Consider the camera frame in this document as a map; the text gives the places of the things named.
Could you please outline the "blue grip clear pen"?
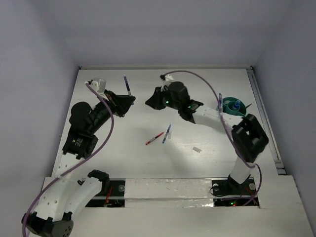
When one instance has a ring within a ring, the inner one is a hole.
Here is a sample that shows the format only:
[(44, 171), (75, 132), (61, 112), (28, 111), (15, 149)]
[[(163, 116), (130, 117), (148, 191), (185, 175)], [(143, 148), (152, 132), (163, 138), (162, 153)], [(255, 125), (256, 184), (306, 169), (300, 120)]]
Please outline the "blue grip clear pen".
[(124, 82), (125, 82), (125, 86), (126, 86), (126, 89), (127, 89), (128, 96), (131, 97), (132, 94), (131, 94), (131, 90), (130, 90), (129, 83), (128, 83), (126, 75), (123, 75), (123, 79), (124, 79)]

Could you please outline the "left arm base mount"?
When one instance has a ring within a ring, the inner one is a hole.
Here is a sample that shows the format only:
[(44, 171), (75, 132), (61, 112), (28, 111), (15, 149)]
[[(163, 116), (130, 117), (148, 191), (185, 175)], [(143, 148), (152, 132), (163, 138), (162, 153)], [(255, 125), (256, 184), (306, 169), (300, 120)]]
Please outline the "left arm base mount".
[(125, 207), (125, 179), (111, 179), (108, 189), (94, 196), (85, 207)]

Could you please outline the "correction fluid bottle blue cap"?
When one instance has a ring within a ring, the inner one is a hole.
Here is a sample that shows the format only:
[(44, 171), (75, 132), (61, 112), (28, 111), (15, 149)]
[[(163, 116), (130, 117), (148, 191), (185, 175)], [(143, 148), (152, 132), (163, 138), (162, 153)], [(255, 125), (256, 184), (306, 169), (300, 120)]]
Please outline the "correction fluid bottle blue cap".
[(232, 110), (238, 111), (240, 109), (240, 100), (236, 100), (232, 106)]

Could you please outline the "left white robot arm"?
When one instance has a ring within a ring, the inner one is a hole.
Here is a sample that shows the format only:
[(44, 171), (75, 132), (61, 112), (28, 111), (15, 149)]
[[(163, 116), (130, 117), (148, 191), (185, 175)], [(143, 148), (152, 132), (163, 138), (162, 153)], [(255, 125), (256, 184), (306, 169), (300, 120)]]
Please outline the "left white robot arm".
[(100, 170), (92, 170), (82, 184), (82, 167), (94, 157), (108, 142), (96, 147), (95, 133), (107, 120), (114, 116), (123, 117), (128, 112), (134, 96), (116, 95), (105, 90), (95, 93), (99, 103), (91, 107), (87, 102), (78, 102), (71, 108), (71, 124), (66, 142), (62, 148), (53, 180), (42, 189), (22, 218), (22, 235), (26, 231), (40, 237), (68, 237), (74, 220), (98, 195), (106, 194), (111, 188), (109, 175)]

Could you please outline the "dark blue pen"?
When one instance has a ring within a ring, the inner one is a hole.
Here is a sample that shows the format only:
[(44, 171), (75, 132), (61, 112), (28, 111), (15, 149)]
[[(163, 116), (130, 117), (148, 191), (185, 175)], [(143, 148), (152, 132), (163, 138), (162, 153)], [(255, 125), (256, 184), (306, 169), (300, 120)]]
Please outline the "dark blue pen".
[(222, 94), (219, 93), (219, 105), (218, 105), (219, 112), (223, 111), (223, 100), (222, 100)]

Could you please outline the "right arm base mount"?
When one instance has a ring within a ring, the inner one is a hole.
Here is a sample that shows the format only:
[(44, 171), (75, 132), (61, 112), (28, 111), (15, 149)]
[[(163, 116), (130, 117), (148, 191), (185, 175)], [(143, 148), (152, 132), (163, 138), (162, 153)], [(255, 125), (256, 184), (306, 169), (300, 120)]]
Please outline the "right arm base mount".
[(215, 179), (212, 180), (209, 192), (215, 207), (260, 206), (253, 178), (242, 185), (234, 183), (234, 180)]

